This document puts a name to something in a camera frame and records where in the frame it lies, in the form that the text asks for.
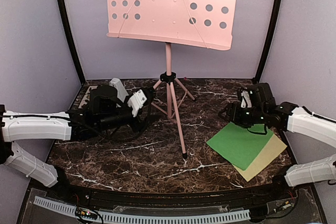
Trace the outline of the green paper sheet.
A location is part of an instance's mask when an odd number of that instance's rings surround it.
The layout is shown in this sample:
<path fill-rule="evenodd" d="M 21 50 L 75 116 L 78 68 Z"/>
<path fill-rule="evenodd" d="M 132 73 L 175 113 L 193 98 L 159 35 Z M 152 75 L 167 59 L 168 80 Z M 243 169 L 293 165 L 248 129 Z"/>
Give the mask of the green paper sheet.
<path fill-rule="evenodd" d="M 231 164 L 246 170 L 273 134 L 263 124 L 255 124 L 249 130 L 230 122 L 207 145 Z"/>

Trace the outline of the yellow paper sheet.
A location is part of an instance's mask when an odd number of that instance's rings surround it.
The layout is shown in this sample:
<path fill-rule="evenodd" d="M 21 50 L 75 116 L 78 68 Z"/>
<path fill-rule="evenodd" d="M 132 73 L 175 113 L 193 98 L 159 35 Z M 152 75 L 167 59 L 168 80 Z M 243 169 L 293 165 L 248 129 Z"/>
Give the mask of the yellow paper sheet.
<path fill-rule="evenodd" d="M 242 170 L 235 165 L 233 167 L 248 182 L 264 170 L 286 148 L 287 145 L 274 134 L 246 170 Z"/>

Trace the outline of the pink music stand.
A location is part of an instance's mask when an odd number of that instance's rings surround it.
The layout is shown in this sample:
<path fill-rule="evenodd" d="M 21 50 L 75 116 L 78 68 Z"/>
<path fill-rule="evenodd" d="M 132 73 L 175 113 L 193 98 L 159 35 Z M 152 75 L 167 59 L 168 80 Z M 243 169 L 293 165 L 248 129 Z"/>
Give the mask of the pink music stand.
<path fill-rule="evenodd" d="M 180 120 L 172 72 L 172 45 L 229 50 L 236 0 L 107 0 L 108 36 L 165 43 L 167 111 Z"/>

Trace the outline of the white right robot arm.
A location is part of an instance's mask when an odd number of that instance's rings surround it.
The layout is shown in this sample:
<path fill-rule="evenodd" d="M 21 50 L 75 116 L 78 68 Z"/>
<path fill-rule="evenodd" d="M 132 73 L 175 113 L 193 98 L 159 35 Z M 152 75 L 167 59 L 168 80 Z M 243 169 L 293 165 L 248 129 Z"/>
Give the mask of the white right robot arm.
<path fill-rule="evenodd" d="M 274 127 L 298 133 L 335 147 L 334 119 L 291 102 L 277 104 L 268 83 L 241 88 L 237 91 L 237 96 L 238 101 L 230 102 L 219 111 L 221 119 L 247 130 L 256 124 L 262 124 L 265 129 Z M 322 181 L 335 185 L 335 155 L 289 167 L 283 180 L 279 179 L 268 187 L 268 195 L 271 199 L 278 200 L 287 193 L 288 186 Z"/>

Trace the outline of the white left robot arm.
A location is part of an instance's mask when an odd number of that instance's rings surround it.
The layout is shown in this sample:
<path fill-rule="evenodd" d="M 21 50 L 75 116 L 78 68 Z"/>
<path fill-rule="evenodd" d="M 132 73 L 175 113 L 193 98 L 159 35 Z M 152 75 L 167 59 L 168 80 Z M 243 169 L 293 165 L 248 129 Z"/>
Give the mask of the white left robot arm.
<path fill-rule="evenodd" d="M 140 136 L 149 123 L 149 117 L 140 119 L 140 114 L 152 98 L 153 89 L 140 88 L 129 95 L 124 87 L 100 85 L 89 91 L 89 98 L 82 108 L 67 112 L 16 113 L 1 105 L 1 164 L 53 188 L 61 200 L 69 201 L 74 197 L 74 189 L 68 185 L 64 170 L 39 160 L 17 141 L 109 139 L 108 130 L 116 132 L 126 125 Z"/>

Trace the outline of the white metronome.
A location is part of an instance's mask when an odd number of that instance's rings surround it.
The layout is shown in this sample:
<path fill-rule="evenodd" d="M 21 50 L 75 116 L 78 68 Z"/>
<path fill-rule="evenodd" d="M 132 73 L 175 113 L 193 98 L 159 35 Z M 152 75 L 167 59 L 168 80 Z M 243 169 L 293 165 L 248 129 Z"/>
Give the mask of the white metronome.
<path fill-rule="evenodd" d="M 129 94 L 126 88 L 124 87 L 122 81 L 118 78 L 113 78 L 112 80 L 110 80 L 109 86 L 116 88 L 118 99 L 124 102 Z"/>

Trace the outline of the floral patterned coaster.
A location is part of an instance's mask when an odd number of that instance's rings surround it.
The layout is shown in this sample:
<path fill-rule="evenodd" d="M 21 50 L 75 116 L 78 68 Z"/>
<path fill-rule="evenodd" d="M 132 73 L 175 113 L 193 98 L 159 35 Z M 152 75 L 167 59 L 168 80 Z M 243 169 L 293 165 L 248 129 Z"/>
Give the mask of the floral patterned coaster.
<path fill-rule="evenodd" d="M 86 90 L 86 92 L 84 93 L 83 97 L 81 98 L 78 108 L 82 109 L 89 101 L 90 99 L 90 92 L 92 90 L 95 90 L 98 86 L 89 86 Z"/>

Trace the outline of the black front rail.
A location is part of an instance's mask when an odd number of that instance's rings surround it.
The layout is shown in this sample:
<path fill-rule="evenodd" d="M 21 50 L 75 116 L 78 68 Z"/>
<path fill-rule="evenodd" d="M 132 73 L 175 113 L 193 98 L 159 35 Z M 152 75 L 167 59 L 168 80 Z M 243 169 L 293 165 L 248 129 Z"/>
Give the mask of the black front rail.
<path fill-rule="evenodd" d="M 41 183 L 31 182 L 25 193 L 24 202 L 34 200 L 35 196 L 47 196 L 66 203 L 79 203 L 92 208 L 111 208 L 121 205 L 127 207 L 149 208 L 191 208 L 229 205 L 231 207 L 260 208 L 269 202 L 288 200 L 296 204 L 300 198 L 299 189 L 287 188 L 280 183 L 256 187 L 230 188 L 220 191 L 198 193 L 194 189 L 183 190 L 181 186 L 159 187 L 161 192 L 127 192 L 99 183 L 84 186 L 69 184 L 68 190 L 51 189 Z"/>

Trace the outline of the black right frame post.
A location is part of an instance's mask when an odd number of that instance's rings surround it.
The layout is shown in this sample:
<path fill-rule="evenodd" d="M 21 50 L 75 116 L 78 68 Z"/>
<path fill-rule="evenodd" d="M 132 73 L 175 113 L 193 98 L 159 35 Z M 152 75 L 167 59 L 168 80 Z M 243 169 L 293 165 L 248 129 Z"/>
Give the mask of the black right frame post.
<path fill-rule="evenodd" d="M 261 56 L 260 56 L 260 60 L 259 60 L 259 64 L 258 64 L 258 67 L 257 67 L 256 74 L 252 78 L 253 84 L 259 83 L 261 78 L 262 78 L 262 75 L 264 73 L 266 62 L 267 62 L 269 52 L 270 52 L 270 49 L 271 49 L 272 40 L 274 38 L 274 34 L 275 34 L 275 30 L 276 30 L 276 25 L 277 25 L 277 21 L 278 21 L 281 1 L 282 0 L 274 0 L 265 43 L 264 43 L 264 46 L 263 46 L 263 50 L 261 52 Z"/>

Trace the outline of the black frame post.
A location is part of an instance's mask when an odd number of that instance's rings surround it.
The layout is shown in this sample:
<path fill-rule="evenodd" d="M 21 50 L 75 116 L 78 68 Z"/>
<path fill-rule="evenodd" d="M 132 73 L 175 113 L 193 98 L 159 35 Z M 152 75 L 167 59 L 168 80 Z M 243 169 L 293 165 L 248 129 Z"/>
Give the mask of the black frame post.
<path fill-rule="evenodd" d="M 270 49 L 271 49 L 272 40 L 274 38 L 274 34 L 275 34 L 275 30 L 276 30 L 276 25 L 277 25 L 277 21 L 278 21 L 281 1 L 282 0 L 274 0 L 265 43 L 264 43 L 264 46 L 263 46 L 263 50 L 261 52 L 261 56 L 260 56 L 260 60 L 259 60 L 259 64 L 258 64 L 258 67 L 257 67 L 256 74 L 252 78 L 253 84 L 259 83 L 261 78 L 262 78 L 262 75 L 264 73 L 266 62 L 267 62 L 269 52 L 270 52 Z"/>
<path fill-rule="evenodd" d="M 65 0 L 57 0 L 57 4 L 58 4 L 58 9 L 60 13 L 63 30 L 66 36 L 67 45 L 68 45 L 69 52 L 71 55 L 72 63 L 75 67 L 75 71 L 76 71 L 80 84 L 84 85 L 86 83 L 86 78 L 85 78 L 85 74 L 83 72 L 83 69 L 82 69 L 82 66 L 79 60 L 74 37 L 72 35 L 72 30 L 70 27 L 70 21 L 69 21 L 69 17 L 67 13 L 67 8 L 66 8 L 66 2 Z"/>

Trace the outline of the black left frame post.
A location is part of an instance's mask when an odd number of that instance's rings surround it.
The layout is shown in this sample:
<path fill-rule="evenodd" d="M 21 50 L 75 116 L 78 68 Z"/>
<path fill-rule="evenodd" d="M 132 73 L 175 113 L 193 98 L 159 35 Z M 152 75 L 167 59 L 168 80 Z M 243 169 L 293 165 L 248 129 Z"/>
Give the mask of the black left frame post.
<path fill-rule="evenodd" d="M 70 27 L 70 21 L 69 21 L 69 17 L 67 13 L 67 8 L 66 8 L 66 2 L 65 0 L 57 0 L 57 4 L 58 4 L 58 9 L 60 13 L 63 30 L 66 36 L 67 45 L 68 45 L 69 52 L 71 55 L 72 63 L 75 67 L 75 71 L 76 71 L 80 84 L 84 85 L 86 83 L 86 78 L 85 78 L 85 74 L 83 72 L 83 69 L 82 69 L 82 66 L 79 60 L 74 37 L 72 35 L 72 30 Z"/>

